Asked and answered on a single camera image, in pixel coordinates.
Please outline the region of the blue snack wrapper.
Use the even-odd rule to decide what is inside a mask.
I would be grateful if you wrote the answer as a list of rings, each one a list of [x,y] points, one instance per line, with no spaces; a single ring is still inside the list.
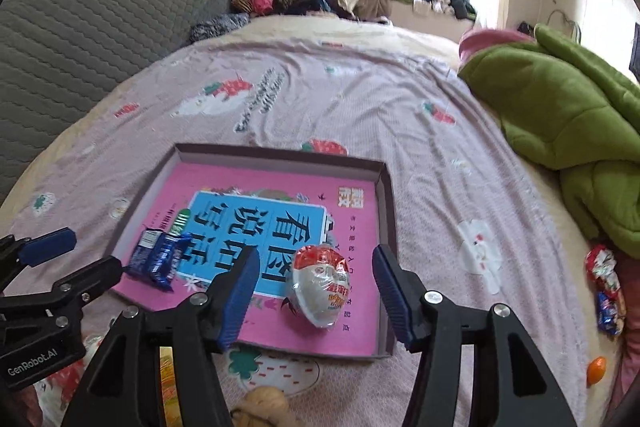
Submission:
[[[145,229],[124,272],[159,291],[171,293],[178,264],[191,239],[190,233],[172,235],[162,230]]]

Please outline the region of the yellow cracker packet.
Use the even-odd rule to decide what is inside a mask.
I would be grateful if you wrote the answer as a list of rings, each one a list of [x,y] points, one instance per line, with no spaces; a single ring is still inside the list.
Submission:
[[[182,418],[175,377],[174,354],[171,347],[160,347],[160,390],[167,427],[181,427]]]

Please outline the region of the grey quilted headboard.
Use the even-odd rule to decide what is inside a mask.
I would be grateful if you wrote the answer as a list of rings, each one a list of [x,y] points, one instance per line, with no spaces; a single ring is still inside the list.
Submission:
[[[1,194],[122,82],[229,10],[230,0],[3,0]]]

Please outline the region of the red blue candy wrappers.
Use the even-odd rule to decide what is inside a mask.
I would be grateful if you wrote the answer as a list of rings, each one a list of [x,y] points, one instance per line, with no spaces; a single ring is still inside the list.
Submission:
[[[626,308],[612,251],[604,245],[593,246],[586,256],[585,269],[594,290],[598,329],[611,337],[622,335]]]

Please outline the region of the small tangerine at edge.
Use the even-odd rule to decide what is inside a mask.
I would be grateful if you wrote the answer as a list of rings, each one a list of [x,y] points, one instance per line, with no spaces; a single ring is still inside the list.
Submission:
[[[606,373],[608,361],[605,357],[597,357],[593,359],[587,366],[586,380],[587,386],[591,387],[600,383]]]

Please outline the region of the green blanket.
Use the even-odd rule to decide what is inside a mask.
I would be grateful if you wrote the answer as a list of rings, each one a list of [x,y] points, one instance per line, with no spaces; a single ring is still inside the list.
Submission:
[[[549,26],[534,42],[491,46],[459,76],[498,115],[518,155],[555,171],[586,239],[639,254],[639,88]]]

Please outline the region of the dark patterned cloth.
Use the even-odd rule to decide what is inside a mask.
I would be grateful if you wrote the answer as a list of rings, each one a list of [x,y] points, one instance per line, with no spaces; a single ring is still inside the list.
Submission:
[[[246,13],[217,15],[195,24],[190,30],[190,41],[194,43],[218,38],[246,26],[249,22],[250,16]]]

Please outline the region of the pink pillow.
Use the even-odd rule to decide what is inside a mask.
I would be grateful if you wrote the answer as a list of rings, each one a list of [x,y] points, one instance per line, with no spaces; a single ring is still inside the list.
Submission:
[[[465,64],[474,54],[491,46],[534,41],[533,37],[513,29],[470,29],[459,41],[460,64]]]

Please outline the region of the black wall television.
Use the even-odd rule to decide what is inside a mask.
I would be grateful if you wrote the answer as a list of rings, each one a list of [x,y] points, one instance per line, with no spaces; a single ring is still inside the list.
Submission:
[[[634,25],[634,42],[632,43],[631,56],[629,60],[629,70],[634,74],[634,78],[640,82],[640,25]]]

